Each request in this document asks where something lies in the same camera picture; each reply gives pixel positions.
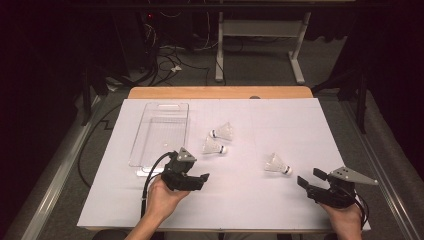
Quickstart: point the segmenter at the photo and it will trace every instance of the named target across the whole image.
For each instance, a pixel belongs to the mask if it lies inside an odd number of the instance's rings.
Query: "clear plastic container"
[[[188,112],[187,103],[146,104],[129,162],[131,167],[137,167],[138,176],[147,176],[163,154],[185,147]],[[162,160],[154,173],[162,172],[168,162]]]

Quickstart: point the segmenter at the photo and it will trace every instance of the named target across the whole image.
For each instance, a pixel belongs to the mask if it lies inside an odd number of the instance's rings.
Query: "white paper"
[[[140,219],[145,177],[137,177],[128,161],[144,105],[152,101],[189,104],[186,148],[197,162],[188,174],[210,173],[203,189],[183,199],[161,229],[331,229],[324,210],[297,185],[300,175],[328,188],[313,168],[344,166],[317,99],[125,100],[78,226],[132,228]],[[226,122],[234,138],[218,140],[228,153],[202,154],[208,133]],[[292,167],[291,176],[264,171],[273,152]]]

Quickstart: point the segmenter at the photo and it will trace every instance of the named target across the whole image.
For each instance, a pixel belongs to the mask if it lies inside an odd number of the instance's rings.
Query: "black cable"
[[[113,107],[111,110],[109,110],[97,123],[96,125],[94,125],[93,130],[91,130],[91,132],[88,134],[88,136],[85,138],[84,143],[81,147],[81,151],[79,152],[78,155],[78,160],[77,160],[77,169],[78,169],[78,174],[82,180],[82,182],[84,183],[85,186],[87,186],[88,188],[91,188],[91,184],[88,183],[88,181],[84,178],[82,171],[81,171],[81,156],[82,153],[84,152],[85,146],[88,143],[88,140],[91,138],[91,135],[93,135],[94,131],[96,130],[97,126],[99,126],[100,123],[106,123],[106,126],[104,127],[104,130],[113,130],[113,127],[109,127],[109,120],[105,120],[105,118],[115,109],[117,109],[118,107],[120,107],[122,105],[119,104],[115,107]]]
[[[364,204],[365,209],[366,209],[366,218],[364,219],[364,224],[365,224],[368,221],[368,217],[370,216],[370,208],[368,207],[368,203],[365,201],[365,199],[361,195],[359,195],[359,194],[357,194],[357,195],[358,195],[359,199],[362,201],[362,203]]]
[[[171,156],[172,154],[175,154],[175,152],[167,152],[167,153],[163,154],[162,156],[160,156],[158,158],[158,160],[156,160],[155,164],[153,164],[152,169],[150,169],[149,175],[147,176],[146,182],[144,183],[143,195],[142,195],[142,198],[141,198],[141,216],[140,216],[140,218],[142,218],[144,216],[144,213],[146,212],[147,192],[148,192],[150,180],[153,179],[153,177],[151,177],[152,173],[155,170],[156,166],[160,163],[160,161],[162,161],[162,159],[164,159],[167,156]]]
[[[349,197],[352,198],[353,201],[355,201],[355,204],[359,207],[359,209],[361,210],[361,230],[364,228],[365,223],[366,223],[366,219],[368,220],[368,215],[365,212],[364,207],[362,206],[362,204],[354,197],[352,196],[349,192],[347,192],[346,190],[344,190],[343,188],[340,188],[338,186],[335,186],[338,190],[342,191],[344,194],[348,195]]]

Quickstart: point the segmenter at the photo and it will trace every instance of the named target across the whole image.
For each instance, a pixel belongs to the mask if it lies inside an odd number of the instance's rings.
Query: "hand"
[[[165,220],[189,193],[189,191],[171,191],[161,176],[157,176],[149,187],[146,215],[161,217],[162,221]]]
[[[189,193],[171,191],[161,177],[157,176],[149,187],[146,213],[125,239],[150,239],[160,224],[174,212],[178,203]]]
[[[348,208],[336,209],[319,203],[330,216],[331,226],[339,240],[362,239],[361,210],[355,204]]]

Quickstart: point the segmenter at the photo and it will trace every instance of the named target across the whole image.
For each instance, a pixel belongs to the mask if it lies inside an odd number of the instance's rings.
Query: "white shuttlecock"
[[[271,172],[281,172],[286,175],[290,175],[293,170],[285,164],[283,160],[275,153],[272,154],[271,159],[265,164],[265,170]]]
[[[203,153],[224,154],[227,153],[227,148],[225,146],[222,146],[218,141],[215,141],[214,139],[207,136],[205,144],[203,145]]]
[[[230,123],[222,125],[220,128],[210,131],[209,135],[213,138],[223,138],[226,140],[233,140],[233,128]]]

